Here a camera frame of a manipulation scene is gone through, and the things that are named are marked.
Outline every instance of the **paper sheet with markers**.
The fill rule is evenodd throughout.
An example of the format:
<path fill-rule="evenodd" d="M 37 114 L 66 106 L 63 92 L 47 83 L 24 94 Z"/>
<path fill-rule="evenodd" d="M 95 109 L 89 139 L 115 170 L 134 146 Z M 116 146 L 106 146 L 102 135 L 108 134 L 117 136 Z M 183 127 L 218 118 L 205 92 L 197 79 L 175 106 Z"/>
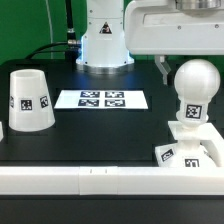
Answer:
<path fill-rule="evenodd" d="M 62 90 L 55 109 L 148 109 L 143 91 Z"/>

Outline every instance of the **black tabletop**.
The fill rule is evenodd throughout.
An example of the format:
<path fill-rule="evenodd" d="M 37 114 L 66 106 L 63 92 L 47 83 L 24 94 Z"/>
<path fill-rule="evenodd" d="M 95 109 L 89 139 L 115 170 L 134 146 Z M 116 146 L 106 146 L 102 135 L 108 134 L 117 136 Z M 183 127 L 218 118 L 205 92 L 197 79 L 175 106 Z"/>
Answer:
<path fill-rule="evenodd" d="M 176 70 L 184 61 L 173 62 Z M 147 110 L 54 110 L 56 123 L 38 132 L 9 128 L 10 72 L 45 72 L 54 106 L 61 90 L 142 90 Z M 222 86 L 209 104 L 209 121 L 224 136 Z M 1 166 L 157 166 L 155 147 L 174 143 L 167 122 L 176 120 L 179 100 L 164 86 L 153 62 L 130 72 L 94 75 L 63 60 L 13 60 L 0 66 Z M 1 197 L 0 223 L 223 223 L 222 197 L 57 196 Z"/>

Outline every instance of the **white block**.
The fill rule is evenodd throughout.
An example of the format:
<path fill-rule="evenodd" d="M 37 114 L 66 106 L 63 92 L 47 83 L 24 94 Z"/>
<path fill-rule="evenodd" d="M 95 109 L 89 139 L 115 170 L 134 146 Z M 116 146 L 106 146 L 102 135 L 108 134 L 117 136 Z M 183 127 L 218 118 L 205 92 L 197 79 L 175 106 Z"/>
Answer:
<path fill-rule="evenodd" d="M 119 195 L 223 195 L 223 168 L 119 168 Z"/>
<path fill-rule="evenodd" d="M 79 167 L 0 167 L 0 194 L 79 194 L 78 174 Z"/>
<path fill-rule="evenodd" d="M 81 167 L 80 195 L 117 194 L 117 167 Z"/>

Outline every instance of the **white cup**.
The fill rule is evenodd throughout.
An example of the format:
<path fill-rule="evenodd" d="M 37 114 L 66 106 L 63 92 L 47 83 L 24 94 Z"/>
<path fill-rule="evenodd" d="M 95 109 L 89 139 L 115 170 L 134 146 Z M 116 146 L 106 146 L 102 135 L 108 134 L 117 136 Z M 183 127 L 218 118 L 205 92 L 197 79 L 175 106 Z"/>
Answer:
<path fill-rule="evenodd" d="M 40 131 L 55 123 L 44 72 L 35 69 L 10 75 L 9 126 L 16 131 Z"/>

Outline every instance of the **white ball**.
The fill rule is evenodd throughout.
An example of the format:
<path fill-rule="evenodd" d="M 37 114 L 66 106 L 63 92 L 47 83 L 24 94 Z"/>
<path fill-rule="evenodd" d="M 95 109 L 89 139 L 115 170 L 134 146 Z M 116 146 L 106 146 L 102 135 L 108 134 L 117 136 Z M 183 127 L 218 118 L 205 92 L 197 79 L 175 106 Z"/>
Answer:
<path fill-rule="evenodd" d="M 180 99 L 191 103 L 209 103 L 220 86 L 217 68 L 206 60 L 195 59 L 183 64 L 174 80 Z"/>

